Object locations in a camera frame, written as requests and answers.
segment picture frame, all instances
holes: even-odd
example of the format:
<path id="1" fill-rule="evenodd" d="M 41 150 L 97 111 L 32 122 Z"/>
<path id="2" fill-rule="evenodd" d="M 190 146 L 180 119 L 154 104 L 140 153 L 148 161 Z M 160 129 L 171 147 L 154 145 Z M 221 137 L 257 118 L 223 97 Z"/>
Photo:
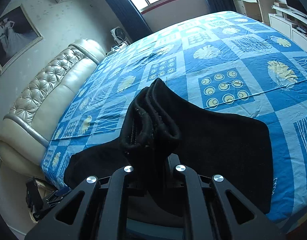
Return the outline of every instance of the picture frame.
<path id="1" fill-rule="evenodd" d="M 18 57 L 43 37 L 29 18 L 23 4 L 4 14 L 0 18 L 0 27 L 2 27 L 0 28 L 0 75 L 2 75 Z"/>

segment silver screw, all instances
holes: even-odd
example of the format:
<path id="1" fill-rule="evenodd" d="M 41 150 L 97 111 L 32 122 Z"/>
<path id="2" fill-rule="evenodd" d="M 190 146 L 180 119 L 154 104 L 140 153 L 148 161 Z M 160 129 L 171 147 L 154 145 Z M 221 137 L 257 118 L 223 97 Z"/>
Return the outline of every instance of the silver screw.
<path id="1" fill-rule="evenodd" d="M 132 172 L 133 171 L 133 167 L 128 165 L 124 168 L 125 172 Z"/>
<path id="2" fill-rule="evenodd" d="M 216 182 L 221 182 L 221 181 L 223 181 L 223 177 L 222 177 L 221 175 L 215 175 L 215 176 L 214 176 L 214 180 L 215 180 Z"/>
<path id="3" fill-rule="evenodd" d="M 175 169 L 177 170 L 177 171 L 184 171 L 185 169 L 186 169 L 186 166 L 184 166 L 184 165 L 177 165 L 176 167 L 175 167 Z"/>
<path id="4" fill-rule="evenodd" d="M 95 176 L 90 176 L 87 178 L 87 182 L 92 184 L 95 183 L 97 181 L 97 178 Z"/>

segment bride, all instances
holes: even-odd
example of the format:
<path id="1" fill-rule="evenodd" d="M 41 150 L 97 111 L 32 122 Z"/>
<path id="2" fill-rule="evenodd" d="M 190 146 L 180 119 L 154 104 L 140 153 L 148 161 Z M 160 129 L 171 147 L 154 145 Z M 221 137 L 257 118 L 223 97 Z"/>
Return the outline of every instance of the bride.
<path id="1" fill-rule="evenodd" d="M 13 30 L 15 22 L 9 21 L 8 18 L 5 18 L 3 22 L 5 23 L 4 28 L 7 30 L 9 44 L 6 51 L 7 58 L 12 58 L 17 52 L 22 50 L 37 37 L 33 31 L 25 34 L 16 33 Z"/>

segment blue patterned bedsheet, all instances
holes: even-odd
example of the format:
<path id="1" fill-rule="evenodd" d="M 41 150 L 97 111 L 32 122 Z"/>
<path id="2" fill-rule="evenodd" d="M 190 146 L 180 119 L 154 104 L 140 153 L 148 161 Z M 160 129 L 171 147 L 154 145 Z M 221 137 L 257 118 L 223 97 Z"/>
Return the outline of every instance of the blue patterned bedsheet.
<path id="1" fill-rule="evenodd" d="M 230 11 L 175 24 L 106 57 L 60 119 L 41 163 L 45 175 L 63 187 L 71 155 L 118 137 L 130 102 L 158 77 L 201 108 L 265 122 L 274 165 L 268 218 L 279 223 L 307 205 L 307 53 Z"/>

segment tufted leather headboard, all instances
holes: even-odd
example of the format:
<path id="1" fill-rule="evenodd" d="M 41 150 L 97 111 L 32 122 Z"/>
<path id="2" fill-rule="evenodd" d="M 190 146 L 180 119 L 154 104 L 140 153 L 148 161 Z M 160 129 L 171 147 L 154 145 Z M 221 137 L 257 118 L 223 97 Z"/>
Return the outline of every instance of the tufted leather headboard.
<path id="1" fill-rule="evenodd" d="M 96 41 L 80 39 L 33 78 L 2 122 L 0 158 L 5 164 L 43 177 L 39 165 L 59 119 L 104 57 Z"/>

